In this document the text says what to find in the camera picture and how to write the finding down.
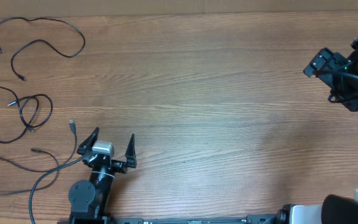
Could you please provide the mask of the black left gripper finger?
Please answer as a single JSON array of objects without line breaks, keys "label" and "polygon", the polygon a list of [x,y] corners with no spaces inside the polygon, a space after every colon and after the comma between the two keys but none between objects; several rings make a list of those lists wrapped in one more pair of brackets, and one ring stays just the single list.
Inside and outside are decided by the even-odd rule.
[{"label": "black left gripper finger", "polygon": [[96,127],[94,131],[78,146],[77,153],[85,155],[87,151],[91,151],[93,145],[98,140],[99,128]]},{"label": "black left gripper finger", "polygon": [[135,154],[135,134],[132,133],[130,141],[128,143],[126,153],[126,166],[130,168],[136,168],[137,167],[137,158]]}]

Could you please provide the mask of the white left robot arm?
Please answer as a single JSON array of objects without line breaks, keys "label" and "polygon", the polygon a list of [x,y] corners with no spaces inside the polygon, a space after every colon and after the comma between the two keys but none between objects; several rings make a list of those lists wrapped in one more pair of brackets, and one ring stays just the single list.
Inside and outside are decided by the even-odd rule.
[{"label": "white left robot arm", "polygon": [[77,181],[69,189],[70,216],[58,224],[119,223],[106,207],[116,174],[126,174],[129,168],[137,167],[135,135],[131,135],[125,161],[113,159],[113,144],[99,140],[98,135],[99,128],[96,128],[77,149],[77,153],[83,156],[81,161],[92,171],[88,180]]}]

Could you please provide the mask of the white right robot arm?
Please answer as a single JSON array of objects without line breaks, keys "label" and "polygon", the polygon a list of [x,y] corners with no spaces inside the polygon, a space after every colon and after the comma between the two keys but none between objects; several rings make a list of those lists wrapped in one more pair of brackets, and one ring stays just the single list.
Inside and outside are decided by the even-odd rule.
[{"label": "white right robot arm", "polygon": [[[358,37],[351,42],[351,53],[343,56],[322,48],[304,68],[303,73],[315,77],[329,87],[328,101],[358,112]],[[251,215],[243,223],[355,223],[358,224],[358,183],[352,197],[329,194],[316,204],[288,203],[274,215]]]}]

